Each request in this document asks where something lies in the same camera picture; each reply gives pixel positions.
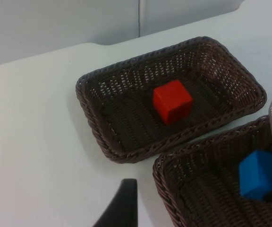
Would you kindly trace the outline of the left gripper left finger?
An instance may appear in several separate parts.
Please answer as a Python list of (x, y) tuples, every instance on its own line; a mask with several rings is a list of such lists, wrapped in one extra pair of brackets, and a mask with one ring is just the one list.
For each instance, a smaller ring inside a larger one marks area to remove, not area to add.
[(137, 227), (138, 192), (136, 179), (123, 179), (112, 201), (95, 227)]

